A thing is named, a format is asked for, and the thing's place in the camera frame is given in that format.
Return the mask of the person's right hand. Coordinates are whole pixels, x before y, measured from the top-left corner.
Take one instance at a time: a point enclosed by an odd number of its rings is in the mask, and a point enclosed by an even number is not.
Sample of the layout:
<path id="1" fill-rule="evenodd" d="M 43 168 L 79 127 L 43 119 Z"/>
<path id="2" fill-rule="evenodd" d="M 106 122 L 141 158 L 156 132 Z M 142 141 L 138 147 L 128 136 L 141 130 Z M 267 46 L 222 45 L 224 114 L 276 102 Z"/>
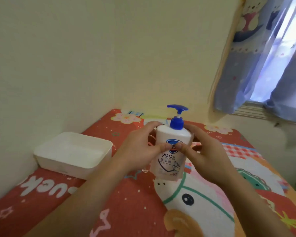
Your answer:
<path id="1" fill-rule="evenodd" d="M 198 151 L 200 156 L 188 158 L 196 171 L 204 179 L 219 187 L 226 185 L 229 175 L 236 173 L 236 170 L 222 144 L 195 125 L 184 124 L 184 128 L 194 134 L 195 142 L 201 143 Z"/>

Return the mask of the person's left hand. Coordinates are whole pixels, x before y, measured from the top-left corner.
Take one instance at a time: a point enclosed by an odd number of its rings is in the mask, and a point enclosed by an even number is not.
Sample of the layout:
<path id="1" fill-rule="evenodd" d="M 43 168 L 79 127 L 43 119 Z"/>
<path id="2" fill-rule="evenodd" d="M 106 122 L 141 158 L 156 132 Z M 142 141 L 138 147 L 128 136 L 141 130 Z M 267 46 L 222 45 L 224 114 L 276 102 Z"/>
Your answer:
<path id="1" fill-rule="evenodd" d="M 113 159 L 126 173 L 146 167 L 159 154 L 148 153 L 148 139 L 154 134 L 155 128 L 164 126 L 158 121 L 148 122 L 144 127 L 132 131 L 121 147 L 117 150 Z"/>

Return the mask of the white pump soap bottle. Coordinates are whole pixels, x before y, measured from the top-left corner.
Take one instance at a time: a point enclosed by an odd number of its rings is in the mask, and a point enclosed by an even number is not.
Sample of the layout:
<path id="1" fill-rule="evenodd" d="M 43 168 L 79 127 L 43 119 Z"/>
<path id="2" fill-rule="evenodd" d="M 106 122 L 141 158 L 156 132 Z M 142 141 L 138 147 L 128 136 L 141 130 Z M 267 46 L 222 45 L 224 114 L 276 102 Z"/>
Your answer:
<path id="1" fill-rule="evenodd" d="M 156 129 L 156 144 L 168 143 L 171 144 L 171 149 L 162 151 L 152 162 L 150 172 L 157 179 L 177 181 L 182 179 L 186 156 L 176 149 L 177 143 L 191 145 L 194 139 L 194 134 L 184 128 L 184 121 L 181 117 L 183 111 L 188 111 L 188 108 L 182 105 L 172 104 L 167 105 L 168 108 L 177 110 L 169 125 L 161 125 Z"/>

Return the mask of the person's right forearm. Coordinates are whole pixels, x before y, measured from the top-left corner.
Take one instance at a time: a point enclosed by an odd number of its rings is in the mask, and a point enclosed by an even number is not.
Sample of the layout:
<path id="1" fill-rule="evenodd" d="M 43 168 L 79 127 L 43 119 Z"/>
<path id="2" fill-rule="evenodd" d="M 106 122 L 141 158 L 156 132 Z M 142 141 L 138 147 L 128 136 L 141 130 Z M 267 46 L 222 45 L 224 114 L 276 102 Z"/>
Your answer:
<path id="1" fill-rule="evenodd" d="M 228 197 L 246 237 L 294 237 L 288 227 L 235 169 L 219 187 Z"/>

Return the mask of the person's left forearm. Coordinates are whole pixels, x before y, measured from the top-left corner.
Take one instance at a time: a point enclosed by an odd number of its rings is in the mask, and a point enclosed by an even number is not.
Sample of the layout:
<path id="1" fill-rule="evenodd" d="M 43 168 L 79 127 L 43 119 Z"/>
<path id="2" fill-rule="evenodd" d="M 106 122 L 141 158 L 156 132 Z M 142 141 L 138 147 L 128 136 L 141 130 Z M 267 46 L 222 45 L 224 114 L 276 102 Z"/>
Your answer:
<path id="1" fill-rule="evenodd" d="M 149 161 L 134 155 L 115 155 L 103 162 L 73 195 L 23 237 L 88 237 L 119 182 L 130 171 L 141 169 Z"/>

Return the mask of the red cartoon print tablecloth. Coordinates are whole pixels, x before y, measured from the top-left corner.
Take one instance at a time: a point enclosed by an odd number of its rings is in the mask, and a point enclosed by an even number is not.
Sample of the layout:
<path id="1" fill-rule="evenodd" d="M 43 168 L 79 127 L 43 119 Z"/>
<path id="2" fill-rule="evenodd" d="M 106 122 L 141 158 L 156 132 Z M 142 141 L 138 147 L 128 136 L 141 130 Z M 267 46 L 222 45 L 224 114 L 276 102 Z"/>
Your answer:
<path id="1" fill-rule="evenodd" d="M 82 134 L 109 140 L 112 156 L 125 137 L 162 117 L 113 109 Z M 233 165 L 296 236 L 296 191 L 235 129 L 192 123 L 218 139 Z M 182 179 L 127 174 L 109 197 L 90 237 L 245 237 L 224 192 L 186 160 Z M 84 183 L 39 167 L 0 199 L 0 237 L 22 237 Z"/>

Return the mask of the white plastic storage box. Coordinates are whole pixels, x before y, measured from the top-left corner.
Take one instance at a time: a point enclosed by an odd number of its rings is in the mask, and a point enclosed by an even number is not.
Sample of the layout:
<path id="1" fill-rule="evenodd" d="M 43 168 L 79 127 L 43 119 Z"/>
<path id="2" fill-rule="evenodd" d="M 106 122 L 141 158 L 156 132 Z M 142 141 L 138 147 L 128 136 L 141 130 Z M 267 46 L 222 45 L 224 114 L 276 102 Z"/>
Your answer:
<path id="1" fill-rule="evenodd" d="M 34 149 L 39 166 L 49 171 L 87 180 L 98 165 L 112 157 L 109 140 L 63 132 Z"/>

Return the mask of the blue cartoon print curtain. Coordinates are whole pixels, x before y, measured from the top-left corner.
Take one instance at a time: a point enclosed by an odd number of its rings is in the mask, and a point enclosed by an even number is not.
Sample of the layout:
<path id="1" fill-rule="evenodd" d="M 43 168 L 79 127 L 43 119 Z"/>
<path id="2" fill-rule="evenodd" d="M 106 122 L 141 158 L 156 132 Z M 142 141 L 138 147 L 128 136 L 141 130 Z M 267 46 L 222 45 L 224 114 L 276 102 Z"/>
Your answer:
<path id="1" fill-rule="evenodd" d="M 213 108 L 235 114 L 247 102 L 296 123 L 296 0 L 241 0 Z"/>

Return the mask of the window frame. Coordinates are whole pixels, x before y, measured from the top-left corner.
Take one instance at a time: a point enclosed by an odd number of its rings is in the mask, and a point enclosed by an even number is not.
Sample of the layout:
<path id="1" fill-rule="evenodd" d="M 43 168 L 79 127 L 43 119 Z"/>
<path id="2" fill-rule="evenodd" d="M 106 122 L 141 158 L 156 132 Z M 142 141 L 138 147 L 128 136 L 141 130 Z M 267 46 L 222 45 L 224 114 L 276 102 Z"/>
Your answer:
<path id="1" fill-rule="evenodd" d="M 275 127 L 282 123 L 296 124 L 296 122 L 282 119 L 270 113 L 267 109 L 265 109 L 263 104 L 259 102 L 245 102 L 242 106 L 235 110 L 233 115 L 267 120 L 269 122 L 273 122 Z"/>

